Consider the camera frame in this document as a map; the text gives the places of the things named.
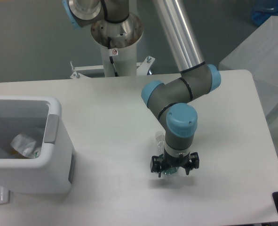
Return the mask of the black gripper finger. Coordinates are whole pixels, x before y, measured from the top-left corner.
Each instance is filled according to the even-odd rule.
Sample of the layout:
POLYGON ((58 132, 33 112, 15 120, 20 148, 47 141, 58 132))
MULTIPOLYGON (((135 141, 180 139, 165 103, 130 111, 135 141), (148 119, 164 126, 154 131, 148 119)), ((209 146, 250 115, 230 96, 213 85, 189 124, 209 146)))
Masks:
POLYGON ((150 162, 151 173, 157 173, 158 177, 161 177, 162 172, 165 170, 163 163, 164 155, 152 156, 150 162))
POLYGON ((191 170, 199 168, 199 155, 197 152, 185 156, 183 168, 185 169, 186 175, 189 175, 191 170))

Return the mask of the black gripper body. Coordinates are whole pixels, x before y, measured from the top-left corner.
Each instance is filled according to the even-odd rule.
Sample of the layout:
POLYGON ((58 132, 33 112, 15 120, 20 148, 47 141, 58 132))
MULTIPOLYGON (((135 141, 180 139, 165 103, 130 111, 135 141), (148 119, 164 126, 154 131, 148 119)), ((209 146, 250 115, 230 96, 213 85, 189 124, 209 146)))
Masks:
POLYGON ((191 169, 190 153, 178 153, 176 157, 170 155, 167 151, 163 153, 163 170, 175 170, 179 167, 185 170, 191 169))

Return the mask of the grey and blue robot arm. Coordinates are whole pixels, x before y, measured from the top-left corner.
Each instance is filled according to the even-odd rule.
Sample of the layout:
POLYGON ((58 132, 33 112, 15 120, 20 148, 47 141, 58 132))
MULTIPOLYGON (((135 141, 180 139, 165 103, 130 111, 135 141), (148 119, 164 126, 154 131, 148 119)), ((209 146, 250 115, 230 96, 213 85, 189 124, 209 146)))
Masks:
MULTIPOLYGON (((91 27, 102 53, 106 77, 137 74, 136 44, 143 34, 139 17, 127 0, 65 0, 63 6, 75 28, 91 27)), ((141 97, 165 130, 163 151, 151 159, 151 172, 186 173, 199 167, 199 156, 190 150, 198 125, 196 110, 189 102, 210 93, 221 84, 220 72, 205 63, 190 21, 180 0, 154 1, 164 34, 180 72, 167 84, 152 81, 141 97)))

